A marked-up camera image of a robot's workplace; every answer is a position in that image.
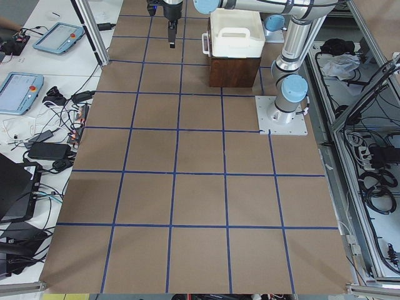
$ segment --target white mounting plate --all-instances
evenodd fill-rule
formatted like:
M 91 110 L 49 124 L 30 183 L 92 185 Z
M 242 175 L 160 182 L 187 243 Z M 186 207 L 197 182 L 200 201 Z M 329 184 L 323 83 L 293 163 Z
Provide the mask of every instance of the white mounting plate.
M 277 30 L 274 32 L 269 32 L 267 34 L 267 29 L 265 27 L 262 27 L 264 29 L 264 35 L 265 35 L 265 43 L 275 43 L 275 44 L 283 44 L 285 43 L 285 38 L 283 37 L 283 31 L 282 30 Z
M 306 136 L 307 126 L 303 114 L 297 114 L 296 117 L 287 125 L 278 125 L 267 116 L 268 106 L 275 101 L 276 96 L 256 96 L 256 108 L 258 118 L 258 128 L 260 134 L 269 134 L 280 136 Z

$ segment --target tablet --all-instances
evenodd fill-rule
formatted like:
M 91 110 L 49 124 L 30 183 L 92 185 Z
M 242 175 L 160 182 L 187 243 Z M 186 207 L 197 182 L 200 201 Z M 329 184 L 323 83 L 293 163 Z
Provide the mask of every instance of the tablet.
M 34 49 L 61 54 L 66 52 L 83 37 L 82 27 L 57 22 L 37 42 L 33 44 Z
M 11 72 L 0 86 L 0 113 L 24 114 L 43 85 L 43 75 Z

